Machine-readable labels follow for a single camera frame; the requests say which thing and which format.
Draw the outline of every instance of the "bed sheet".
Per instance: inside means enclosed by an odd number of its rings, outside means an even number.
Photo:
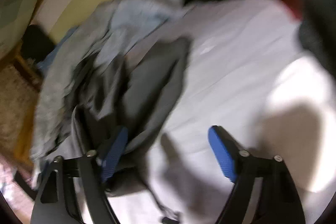
[[[274,152],[266,149],[260,123],[268,110],[275,109],[269,96],[282,70],[306,55],[297,40],[298,26],[278,0],[197,4],[129,52],[132,67],[158,39],[193,38],[184,93],[142,167],[162,203],[182,213],[182,223],[215,223],[233,187],[208,144],[209,127],[223,126],[256,153]],[[308,224],[331,199],[322,192],[333,187],[330,180],[320,193],[299,189]],[[109,198],[109,202],[120,223],[159,223],[162,217],[148,191]],[[82,212],[85,223],[90,223],[85,204]]]

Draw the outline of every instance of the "blue rubber tip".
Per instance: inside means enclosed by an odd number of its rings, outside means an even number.
[[[208,139],[224,176],[227,177],[231,182],[235,183],[237,179],[235,161],[232,159],[230,153],[213,127],[209,129]]]
[[[102,172],[100,175],[102,182],[106,182],[113,176],[120,157],[125,151],[127,140],[128,131],[126,128],[122,128],[106,157],[102,161]]]

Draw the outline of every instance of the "screw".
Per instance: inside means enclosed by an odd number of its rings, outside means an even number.
[[[242,157],[248,157],[250,153],[246,150],[240,150],[239,155],[241,155]]]
[[[273,157],[277,162],[282,162],[282,158],[279,155]]]
[[[87,157],[94,157],[97,154],[96,150],[90,150],[86,153]]]
[[[54,162],[60,162],[63,160],[63,157],[62,156],[57,156],[54,158]]]

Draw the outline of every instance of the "drawstring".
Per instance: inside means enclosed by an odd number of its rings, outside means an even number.
[[[150,192],[150,194],[152,195],[157,207],[159,208],[159,210],[164,215],[164,217],[161,220],[161,223],[162,224],[179,224],[180,223],[180,213],[175,212],[175,211],[169,209],[168,207],[162,205],[162,203],[159,201],[159,199],[157,198],[154,191],[149,187],[147,182],[145,182],[145,180],[141,177],[139,170],[137,168],[133,168],[133,170],[134,170],[134,174],[137,177],[137,179],[139,180],[139,182],[141,182],[144,185],[144,187]]]

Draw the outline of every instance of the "mattress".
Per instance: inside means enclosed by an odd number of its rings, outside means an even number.
[[[140,166],[159,200],[181,212],[182,223],[215,223],[233,187],[208,144],[212,125],[224,127],[256,155],[284,154],[308,224],[329,203],[336,190],[335,169],[326,173],[327,156],[322,152],[336,127],[334,83],[313,57],[302,52],[299,23],[278,0],[197,3],[182,19],[164,24],[128,54],[135,65],[158,39],[171,41],[181,35],[193,39],[184,93]],[[307,86],[315,88],[306,90]],[[308,111],[292,115],[297,105],[304,109],[308,105]],[[315,126],[316,132],[306,135],[307,126],[300,121],[310,118],[311,111],[318,112],[324,124],[325,109],[328,129]],[[277,117],[287,117],[287,112],[301,120],[294,119],[299,122],[282,138],[287,128],[280,125],[288,120]],[[306,166],[313,168],[302,175],[298,160],[309,154],[314,155],[306,159]],[[120,223],[159,223],[162,218],[149,191],[109,202]],[[81,204],[84,222],[91,223],[85,202]]]

